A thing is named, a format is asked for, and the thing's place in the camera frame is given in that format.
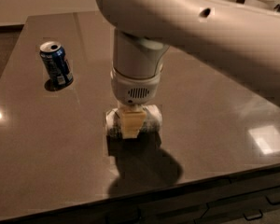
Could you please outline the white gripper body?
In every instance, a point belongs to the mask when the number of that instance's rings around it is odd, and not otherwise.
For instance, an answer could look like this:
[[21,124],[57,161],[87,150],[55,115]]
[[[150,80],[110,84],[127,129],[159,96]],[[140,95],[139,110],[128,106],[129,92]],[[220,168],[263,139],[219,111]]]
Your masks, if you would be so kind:
[[136,68],[124,71],[113,68],[110,76],[112,91],[121,104],[143,105],[155,97],[161,80],[161,70],[152,74],[148,70]]

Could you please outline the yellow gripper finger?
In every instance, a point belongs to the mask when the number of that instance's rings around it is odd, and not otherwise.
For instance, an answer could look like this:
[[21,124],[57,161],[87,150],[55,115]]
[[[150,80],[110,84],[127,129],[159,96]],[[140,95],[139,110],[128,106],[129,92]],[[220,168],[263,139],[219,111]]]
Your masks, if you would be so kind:
[[123,139],[135,139],[143,127],[147,112],[140,105],[119,108],[120,132]]

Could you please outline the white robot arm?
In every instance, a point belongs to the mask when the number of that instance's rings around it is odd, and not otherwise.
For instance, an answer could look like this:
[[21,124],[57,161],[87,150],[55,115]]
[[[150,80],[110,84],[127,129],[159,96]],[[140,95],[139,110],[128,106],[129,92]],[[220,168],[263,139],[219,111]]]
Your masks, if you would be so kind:
[[181,49],[280,107],[280,13],[222,0],[96,0],[114,26],[111,84],[140,109],[155,96],[161,58]]

